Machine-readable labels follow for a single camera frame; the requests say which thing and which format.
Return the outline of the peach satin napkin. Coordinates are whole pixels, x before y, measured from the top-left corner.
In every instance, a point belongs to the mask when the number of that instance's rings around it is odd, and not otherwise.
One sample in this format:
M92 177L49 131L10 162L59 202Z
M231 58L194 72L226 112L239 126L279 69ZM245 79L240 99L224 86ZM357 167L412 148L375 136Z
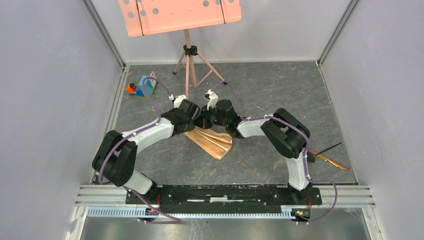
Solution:
M211 129L196 126L184 135L218 161L222 160L233 146L233 138L229 134L217 133Z

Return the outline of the iridescent rainbow utensil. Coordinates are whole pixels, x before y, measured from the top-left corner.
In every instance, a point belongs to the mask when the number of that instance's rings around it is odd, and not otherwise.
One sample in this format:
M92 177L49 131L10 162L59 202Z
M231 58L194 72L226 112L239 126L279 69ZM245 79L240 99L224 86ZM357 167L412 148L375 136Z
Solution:
M318 154L317 151L315 151L315 150L313 150L311 148L308 149L308 152L311 153L312 155L315 155L315 156Z

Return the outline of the black handled utensil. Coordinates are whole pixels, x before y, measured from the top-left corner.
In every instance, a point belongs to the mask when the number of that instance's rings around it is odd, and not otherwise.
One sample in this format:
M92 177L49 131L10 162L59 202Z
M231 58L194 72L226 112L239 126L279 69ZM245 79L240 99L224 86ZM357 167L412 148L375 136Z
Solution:
M334 144L334 145L332 145L330 147L325 148L324 150L317 151L318 152L318 155L319 154L322 155L323 153L325 153L325 152L327 152L327 151L329 151L329 150L331 150L331 149L333 149L333 148L335 148L335 147L337 147L337 146L339 146L341 144L342 144L342 142L339 142L339 143L336 143L336 144ZM316 155L313 155L310 152L308 152L307 153L307 161L310 162L310 163L314 163L316 161Z

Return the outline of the gold handled utensil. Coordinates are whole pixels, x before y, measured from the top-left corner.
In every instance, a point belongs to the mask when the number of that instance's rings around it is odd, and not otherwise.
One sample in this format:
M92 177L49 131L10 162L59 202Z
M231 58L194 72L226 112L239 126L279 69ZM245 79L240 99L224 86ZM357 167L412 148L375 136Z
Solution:
M338 163L338 162L336 162L336 161L334 161L334 160L332 160L332 159L330 159L330 158L328 158L328 157L326 157L326 156L324 156L322 154L317 154L316 157L318 157L319 159L321 159L321 160L323 160L323 161L325 161L327 163L332 164L333 166L335 166L335 167L337 167L337 168L339 168L339 169L341 169L343 171L347 171L347 172L350 171L350 168L349 167L347 167L347 166L345 166L345 165L343 165L341 163Z

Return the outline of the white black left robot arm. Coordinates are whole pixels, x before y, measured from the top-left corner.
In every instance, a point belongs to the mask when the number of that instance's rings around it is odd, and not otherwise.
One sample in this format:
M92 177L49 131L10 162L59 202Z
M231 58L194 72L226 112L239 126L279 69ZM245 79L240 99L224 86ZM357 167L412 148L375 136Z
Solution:
M107 132L92 162L99 184L126 187L137 192L145 204L153 203L157 198L156 183L135 169L137 155L161 140L194 130L200 113L197 104L183 98L146 125L126 132Z

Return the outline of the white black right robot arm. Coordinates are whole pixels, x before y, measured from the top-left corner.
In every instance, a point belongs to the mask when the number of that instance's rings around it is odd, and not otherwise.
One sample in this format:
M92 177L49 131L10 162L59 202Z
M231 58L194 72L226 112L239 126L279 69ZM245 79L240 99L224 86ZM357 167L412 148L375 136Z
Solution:
M295 204L309 198L312 188L310 175L306 171L305 158L310 131L284 108L262 117L240 116L230 100L219 100L215 107L203 106L194 124L202 129L213 126L225 128L236 139L265 136L286 159L289 172L288 196Z

